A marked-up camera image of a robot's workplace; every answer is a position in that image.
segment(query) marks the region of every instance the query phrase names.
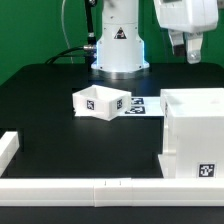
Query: green background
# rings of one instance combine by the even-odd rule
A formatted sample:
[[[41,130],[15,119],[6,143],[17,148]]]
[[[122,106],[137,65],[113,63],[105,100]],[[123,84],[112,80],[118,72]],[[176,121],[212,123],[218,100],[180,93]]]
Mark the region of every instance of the green background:
[[[22,66],[43,63],[67,49],[61,28],[61,5],[62,0],[0,0],[0,85]],[[101,10],[101,4],[93,9],[97,38],[101,35]],[[84,0],[67,0],[65,12],[71,46],[86,44]],[[202,61],[224,66],[224,11],[219,11],[219,17],[218,28],[204,36]],[[147,61],[184,62],[172,55],[167,32],[159,28],[153,0],[140,0],[139,19]]]

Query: white container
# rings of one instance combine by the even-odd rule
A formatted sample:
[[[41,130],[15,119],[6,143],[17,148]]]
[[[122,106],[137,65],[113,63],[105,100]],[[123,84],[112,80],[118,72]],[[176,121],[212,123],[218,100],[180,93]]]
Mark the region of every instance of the white container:
[[[73,106],[79,116],[110,121],[131,109],[131,92],[92,85],[73,94]]]
[[[161,91],[165,178],[224,177],[224,89]]]

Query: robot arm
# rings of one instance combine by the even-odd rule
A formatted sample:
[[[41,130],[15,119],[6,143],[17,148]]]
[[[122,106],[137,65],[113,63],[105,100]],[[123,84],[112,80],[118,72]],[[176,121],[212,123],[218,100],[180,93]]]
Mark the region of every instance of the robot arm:
[[[201,60],[203,32],[217,27],[217,0],[154,0],[157,19],[162,28],[169,31],[175,55],[185,52],[188,62]]]

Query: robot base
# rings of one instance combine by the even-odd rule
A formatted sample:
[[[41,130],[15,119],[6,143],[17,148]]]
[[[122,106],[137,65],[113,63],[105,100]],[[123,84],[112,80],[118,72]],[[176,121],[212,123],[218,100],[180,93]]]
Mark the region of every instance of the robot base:
[[[147,76],[149,75],[149,72],[149,67],[135,72],[105,72],[98,69],[92,69],[93,75],[101,76],[107,79],[135,79],[138,77]]]

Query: black cable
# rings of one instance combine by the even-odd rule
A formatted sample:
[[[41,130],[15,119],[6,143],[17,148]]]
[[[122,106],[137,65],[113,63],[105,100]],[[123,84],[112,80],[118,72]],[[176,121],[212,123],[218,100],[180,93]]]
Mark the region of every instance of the black cable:
[[[89,55],[89,54],[80,54],[80,55],[57,55],[57,56],[54,56],[52,58],[49,58],[45,64],[53,64],[56,60],[58,60],[59,58],[69,58],[69,57],[72,57],[72,58],[78,58],[78,57],[84,57],[84,58],[87,58],[87,57],[93,57],[93,55]]]
[[[61,53],[57,54],[56,56],[49,58],[45,62],[45,64],[53,64],[60,56],[64,56],[68,53],[71,53],[71,52],[74,52],[74,51],[80,51],[80,50],[83,50],[83,47],[73,47],[73,48],[70,48],[68,50],[62,51]]]

